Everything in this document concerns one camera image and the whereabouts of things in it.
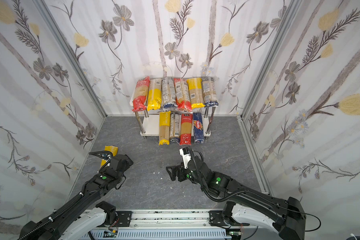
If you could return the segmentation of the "dark blue clear spaghetti bag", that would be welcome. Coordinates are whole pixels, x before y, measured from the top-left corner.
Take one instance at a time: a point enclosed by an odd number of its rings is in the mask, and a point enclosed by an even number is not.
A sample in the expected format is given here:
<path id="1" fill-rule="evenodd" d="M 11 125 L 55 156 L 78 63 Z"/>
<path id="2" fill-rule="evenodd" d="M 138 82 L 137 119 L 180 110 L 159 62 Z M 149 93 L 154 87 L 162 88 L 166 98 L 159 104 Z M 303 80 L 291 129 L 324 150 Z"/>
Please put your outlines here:
<path id="1" fill-rule="evenodd" d="M 205 106 L 208 108 L 218 106 L 215 79 L 213 77 L 202 77 L 202 88 Z"/>

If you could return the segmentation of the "red spaghetti bag with label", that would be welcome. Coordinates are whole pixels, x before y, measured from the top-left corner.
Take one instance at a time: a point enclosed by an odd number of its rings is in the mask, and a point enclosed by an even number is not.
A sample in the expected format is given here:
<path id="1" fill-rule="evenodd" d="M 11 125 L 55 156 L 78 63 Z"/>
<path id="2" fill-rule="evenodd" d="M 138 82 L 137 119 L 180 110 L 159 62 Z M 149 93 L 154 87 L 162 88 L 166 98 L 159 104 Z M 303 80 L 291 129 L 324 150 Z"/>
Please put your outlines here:
<path id="1" fill-rule="evenodd" d="M 174 83 L 178 109 L 183 112 L 192 112 L 189 88 L 186 80 L 174 78 Z"/>

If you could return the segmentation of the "clear spaghetti bag blue end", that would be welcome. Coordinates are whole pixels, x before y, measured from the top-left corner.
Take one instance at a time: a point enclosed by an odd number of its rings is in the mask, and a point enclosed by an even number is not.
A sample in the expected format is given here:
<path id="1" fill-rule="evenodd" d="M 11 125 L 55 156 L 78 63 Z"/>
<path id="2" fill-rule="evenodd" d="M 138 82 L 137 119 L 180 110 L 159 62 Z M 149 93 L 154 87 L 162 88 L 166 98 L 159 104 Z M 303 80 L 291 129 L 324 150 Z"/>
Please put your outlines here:
<path id="1" fill-rule="evenodd" d="M 162 107 L 163 109 L 177 108 L 175 82 L 171 77 L 162 79 Z"/>

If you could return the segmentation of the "yellow Pastatime spaghetti bag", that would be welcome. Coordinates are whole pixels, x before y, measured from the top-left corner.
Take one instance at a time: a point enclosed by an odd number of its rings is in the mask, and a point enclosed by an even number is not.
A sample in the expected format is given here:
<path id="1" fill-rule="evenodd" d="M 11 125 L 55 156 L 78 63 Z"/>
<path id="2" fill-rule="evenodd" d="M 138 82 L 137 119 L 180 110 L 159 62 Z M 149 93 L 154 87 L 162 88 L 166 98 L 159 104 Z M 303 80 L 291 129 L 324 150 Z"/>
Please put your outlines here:
<path id="1" fill-rule="evenodd" d="M 170 144 L 171 112 L 159 114 L 159 145 Z"/>

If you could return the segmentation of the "dark blue Barilla pasta box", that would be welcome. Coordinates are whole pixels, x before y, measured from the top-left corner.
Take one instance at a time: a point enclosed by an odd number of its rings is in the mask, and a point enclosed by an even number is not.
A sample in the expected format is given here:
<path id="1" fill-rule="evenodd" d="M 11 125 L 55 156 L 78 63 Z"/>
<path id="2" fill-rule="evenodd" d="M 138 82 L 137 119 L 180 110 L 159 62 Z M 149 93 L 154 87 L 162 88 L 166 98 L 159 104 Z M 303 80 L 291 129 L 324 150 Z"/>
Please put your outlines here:
<path id="1" fill-rule="evenodd" d="M 195 144 L 203 144 L 205 138 L 202 113 L 193 113 L 193 126 Z"/>

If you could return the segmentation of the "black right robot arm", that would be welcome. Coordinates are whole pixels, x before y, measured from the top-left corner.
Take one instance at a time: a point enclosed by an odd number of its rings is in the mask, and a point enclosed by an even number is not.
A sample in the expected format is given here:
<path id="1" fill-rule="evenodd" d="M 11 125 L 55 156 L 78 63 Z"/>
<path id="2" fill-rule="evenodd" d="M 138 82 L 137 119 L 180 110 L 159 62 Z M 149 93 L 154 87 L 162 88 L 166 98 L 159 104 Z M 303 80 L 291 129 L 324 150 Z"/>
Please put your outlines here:
<path id="1" fill-rule="evenodd" d="M 238 223 L 239 207 L 247 206 L 271 220 L 270 228 L 283 240 L 303 240 L 309 216 L 299 200 L 272 197 L 247 187 L 232 177 L 212 171 L 190 147 L 180 149 L 183 162 L 166 168 L 172 181 L 191 181 L 200 185 L 201 191 L 216 203 L 224 202 L 224 219 L 227 223 Z"/>

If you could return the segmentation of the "brown and yellow spaghetti pack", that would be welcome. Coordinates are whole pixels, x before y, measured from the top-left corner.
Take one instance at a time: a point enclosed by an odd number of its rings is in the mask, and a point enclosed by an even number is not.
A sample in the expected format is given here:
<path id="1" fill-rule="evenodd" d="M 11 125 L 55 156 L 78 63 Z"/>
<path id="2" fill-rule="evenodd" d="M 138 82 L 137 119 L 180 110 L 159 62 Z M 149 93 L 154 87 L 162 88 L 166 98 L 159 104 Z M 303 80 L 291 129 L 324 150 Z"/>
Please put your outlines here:
<path id="1" fill-rule="evenodd" d="M 158 110 L 162 103 L 162 79 L 152 79 L 150 81 L 149 93 L 147 98 L 147 111 Z"/>

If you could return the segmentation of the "yellow-end spaghetti bag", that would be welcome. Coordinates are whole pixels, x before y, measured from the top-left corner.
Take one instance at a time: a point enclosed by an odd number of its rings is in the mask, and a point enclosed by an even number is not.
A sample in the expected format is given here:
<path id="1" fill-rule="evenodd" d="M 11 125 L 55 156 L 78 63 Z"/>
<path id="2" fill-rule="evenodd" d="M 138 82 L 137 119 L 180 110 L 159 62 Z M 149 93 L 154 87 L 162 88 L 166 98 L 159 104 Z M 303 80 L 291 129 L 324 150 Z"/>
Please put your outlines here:
<path id="1" fill-rule="evenodd" d="M 187 79 L 189 88 L 190 102 L 192 109 L 204 108 L 204 95 L 201 78 Z"/>

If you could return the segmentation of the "red clear spaghetti bag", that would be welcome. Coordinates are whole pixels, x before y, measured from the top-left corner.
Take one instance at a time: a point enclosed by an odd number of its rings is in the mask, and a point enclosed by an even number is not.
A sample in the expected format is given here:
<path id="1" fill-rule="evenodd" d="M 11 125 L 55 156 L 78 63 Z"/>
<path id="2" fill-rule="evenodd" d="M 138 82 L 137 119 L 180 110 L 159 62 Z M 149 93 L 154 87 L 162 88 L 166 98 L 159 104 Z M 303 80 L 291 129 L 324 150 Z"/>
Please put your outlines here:
<path id="1" fill-rule="evenodd" d="M 149 76 L 137 81 L 133 97 L 133 112 L 141 112 L 147 109 L 146 101 L 148 97 L 149 87 Z"/>

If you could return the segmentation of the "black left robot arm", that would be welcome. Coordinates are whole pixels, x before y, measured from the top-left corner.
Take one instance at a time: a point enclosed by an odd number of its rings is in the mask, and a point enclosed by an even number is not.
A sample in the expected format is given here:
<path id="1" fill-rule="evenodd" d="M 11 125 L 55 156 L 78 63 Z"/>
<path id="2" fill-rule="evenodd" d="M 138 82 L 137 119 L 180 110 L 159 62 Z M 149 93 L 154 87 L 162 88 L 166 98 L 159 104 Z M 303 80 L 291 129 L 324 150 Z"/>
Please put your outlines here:
<path id="1" fill-rule="evenodd" d="M 86 181 L 79 194 L 54 213 L 39 222 L 28 222 L 21 230 L 20 240 L 60 240 L 67 236 L 67 230 L 93 203 L 110 190 L 118 190 L 126 180 L 125 171 L 134 162 L 128 155 L 113 155 L 110 151 L 90 152 L 92 156 L 106 160 L 97 173 Z"/>

